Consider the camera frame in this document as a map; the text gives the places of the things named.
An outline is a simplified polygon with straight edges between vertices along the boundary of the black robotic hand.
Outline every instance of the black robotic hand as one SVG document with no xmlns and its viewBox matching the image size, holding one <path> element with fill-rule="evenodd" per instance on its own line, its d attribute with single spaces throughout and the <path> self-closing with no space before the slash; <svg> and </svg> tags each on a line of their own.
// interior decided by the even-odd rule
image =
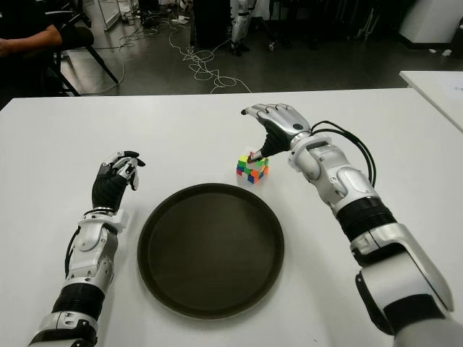
<svg viewBox="0 0 463 347">
<path fill-rule="evenodd" d="M 94 209 L 102 207 L 117 212 L 128 183 L 132 190 L 137 190 L 137 167 L 145 166 L 138 156 L 130 150 L 119 151 L 101 164 L 92 189 Z"/>
<path fill-rule="evenodd" d="M 279 104 L 264 105 L 258 103 L 241 111 L 256 118 L 267 130 L 263 147 L 248 159 L 252 163 L 289 150 L 291 141 L 301 132 L 310 133 L 310 125 L 299 112 L 291 106 Z"/>
</svg>

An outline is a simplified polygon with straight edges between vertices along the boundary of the robotic arm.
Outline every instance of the robotic arm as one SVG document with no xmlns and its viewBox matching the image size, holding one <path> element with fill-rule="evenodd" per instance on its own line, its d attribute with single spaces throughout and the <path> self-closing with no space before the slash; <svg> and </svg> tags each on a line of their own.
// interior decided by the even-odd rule
<svg viewBox="0 0 463 347">
<path fill-rule="evenodd" d="M 117 234 L 128 216 L 119 210 L 125 187 L 138 188 L 138 153 L 116 152 L 101 164 L 92 189 L 93 209 L 79 221 L 64 262 L 66 280 L 51 313 L 29 346 L 89 347 L 97 342 L 98 317 L 114 277 Z"/>
<path fill-rule="evenodd" d="M 460 346 L 463 327 L 451 320 L 454 303 L 442 274 L 331 139 L 312 134 L 288 105 L 257 104 L 242 114 L 267 130 L 264 146 L 248 161 L 290 150 L 289 165 L 331 208 L 362 267 L 355 282 L 376 327 L 395 335 L 396 346 Z"/>
</svg>

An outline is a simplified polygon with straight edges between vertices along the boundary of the gray floor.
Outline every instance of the gray floor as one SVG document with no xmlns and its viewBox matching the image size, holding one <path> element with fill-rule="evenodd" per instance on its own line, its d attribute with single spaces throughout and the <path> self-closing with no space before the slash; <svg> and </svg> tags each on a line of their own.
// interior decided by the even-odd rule
<svg viewBox="0 0 463 347">
<path fill-rule="evenodd" d="M 93 19 L 95 48 L 117 47 L 120 38 L 138 27 L 138 23 L 129 26 L 118 22 L 110 31 L 104 32 L 94 5 L 90 4 L 86 9 Z M 124 62 L 123 83 L 104 95 L 209 93 L 214 87 L 213 81 L 195 80 L 188 67 L 191 61 L 183 61 L 179 51 L 169 45 L 169 35 L 173 32 L 167 25 L 162 25 L 158 35 L 139 35 L 139 40 L 132 41 L 135 45 L 122 48 L 120 55 L 118 49 L 98 50 L 118 78 L 122 77 Z M 190 42 L 190 30 L 178 27 L 170 37 L 174 45 L 186 48 Z M 224 46 L 216 51 L 208 68 L 219 69 L 222 76 L 241 79 L 254 93 L 405 87 L 399 77 L 401 70 L 463 70 L 462 60 L 445 58 L 428 50 L 409 50 L 392 39 L 369 40 L 367 43 L 331 41 L 320 44 L 318 50 L 310 50 L 303 40 L 297 38 L 292 43 L 291 48 L 277 46 L 274 52 L 270 52 L 265 32 L 256 30 L 247 39 L 251 52 L 236 57 Z M 62 69 L 81 93 L 99 93 L 114 84 L 87 51 L 69 52 Z M 239 83 L 214 91 L 245 92 Z"/>
</svg>

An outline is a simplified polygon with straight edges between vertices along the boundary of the person's arm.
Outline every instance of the person's arm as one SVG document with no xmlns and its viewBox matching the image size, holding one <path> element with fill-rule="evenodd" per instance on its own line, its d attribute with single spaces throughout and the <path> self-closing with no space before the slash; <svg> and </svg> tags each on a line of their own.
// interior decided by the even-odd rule
<svg viewBox="0 0 463 347">
<path fill-rule="evenodd" d="M 61 35 L 54 25 L 49 25 L 44 31 L 30 36 L 29 38 L 18 38 L 4 40 L 0 38 L 0 57 L 13 53 L 33 51 L 35 49 L 55 47 L 62 44 Z"/>
</svg>

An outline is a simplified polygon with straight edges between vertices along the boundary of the chair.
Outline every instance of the chair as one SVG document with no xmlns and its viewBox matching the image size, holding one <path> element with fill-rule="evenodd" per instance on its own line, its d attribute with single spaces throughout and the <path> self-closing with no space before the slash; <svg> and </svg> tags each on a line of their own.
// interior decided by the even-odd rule
<svg viewBox="0 0 463 347">
<path fill-rule="evenodd" d="M 61 73 L 61 53 L 71 49 L 85 48 L 88 53 L 100 64 L 103 70 L 110 76 L 114 83 L 119 83 L 111 70 L 106 66 L 104 60 L 92 47 L 95 38 L 87 27 L 76 27 L 75 24 L 83 21 L 91 27 L 91 21 L 83 11 L 82 0 L 60 1 L 60 0 L 39 0 L 39 4 L 46 10 L 50 21 L 58 28 L 63 43 L 55 48 L 55 62 L 49 68 L 61 80 L 74 96 L 80 96 L 71 82 Z"/>
</svg>

